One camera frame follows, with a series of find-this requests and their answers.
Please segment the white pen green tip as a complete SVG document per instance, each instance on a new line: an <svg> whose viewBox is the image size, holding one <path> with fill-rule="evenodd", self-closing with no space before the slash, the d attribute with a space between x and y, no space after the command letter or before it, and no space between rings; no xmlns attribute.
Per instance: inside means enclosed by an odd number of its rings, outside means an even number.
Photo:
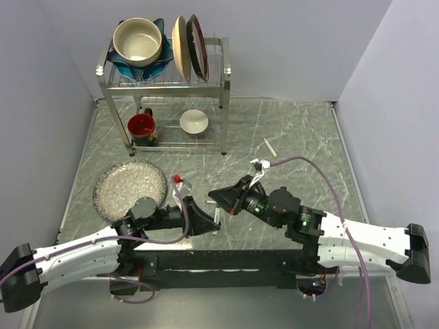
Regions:
<svg viewBox="0 0 439 329"><path fill-rule="evenodd" d="M220 211L221 208L218 204L215 205L215 214L214 214L214 223L215 224L220 224Z"/></svg>

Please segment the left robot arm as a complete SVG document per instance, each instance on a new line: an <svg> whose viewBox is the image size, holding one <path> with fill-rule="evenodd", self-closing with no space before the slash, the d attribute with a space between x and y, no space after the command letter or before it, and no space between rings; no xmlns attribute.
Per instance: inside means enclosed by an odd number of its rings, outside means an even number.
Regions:
<svg viewBox="0 0 439 329"><path fill-rule="evenodd" d="M137 265L134 249L149 242L148 230L182 229L182 236L218 231L220 223L206 214L191 196L179 206L159 208L143 197L126 215L83 238L33 249L15 247L1 264L1 297L5 312L23 310L43 293L83 278L116 274L126 276Z"/></svg>

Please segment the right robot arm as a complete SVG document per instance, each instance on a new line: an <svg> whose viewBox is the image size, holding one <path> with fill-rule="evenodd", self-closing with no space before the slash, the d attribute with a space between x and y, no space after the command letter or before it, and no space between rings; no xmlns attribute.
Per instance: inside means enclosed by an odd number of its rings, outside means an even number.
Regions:
<svg viewBox="0 0 439 329"><path fill-rule="evenodd" d="M415 284L431 282L428 239L419 224L390 228L340 219L303 206L284 186L266 193L250 175L208 196L230 215L245 210L273 228L284 228L286 238L302 245L300 265L308 273L321 267L360 267L392 271Z"/></svg>

